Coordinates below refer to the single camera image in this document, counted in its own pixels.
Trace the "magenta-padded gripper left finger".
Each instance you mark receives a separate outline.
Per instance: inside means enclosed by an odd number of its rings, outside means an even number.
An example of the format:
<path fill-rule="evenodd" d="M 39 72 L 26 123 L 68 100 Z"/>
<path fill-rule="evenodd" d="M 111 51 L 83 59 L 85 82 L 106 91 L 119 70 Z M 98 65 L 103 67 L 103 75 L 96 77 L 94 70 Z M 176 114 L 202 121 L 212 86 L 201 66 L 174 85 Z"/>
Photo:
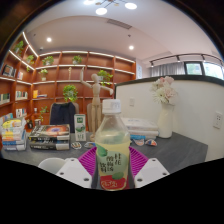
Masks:
<path fill-rule="evenodd" d="M 90 188 L 96 171 L 96 147 L 79 158 L 68 158 L 57 176 L 84 188 Z"/>

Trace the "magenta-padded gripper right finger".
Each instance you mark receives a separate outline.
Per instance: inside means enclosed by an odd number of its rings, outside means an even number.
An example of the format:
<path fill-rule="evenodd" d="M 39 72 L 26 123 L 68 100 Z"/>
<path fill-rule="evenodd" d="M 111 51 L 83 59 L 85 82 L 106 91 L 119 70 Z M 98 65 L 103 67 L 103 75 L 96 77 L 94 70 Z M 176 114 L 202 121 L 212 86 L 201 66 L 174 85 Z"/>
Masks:
<path fill-rule="evenodd" d="M 130 169 L 136 188 L 141 188 L 169 175 L 157 158 L 147 158 L 137 149 L 130 147 Z"/>

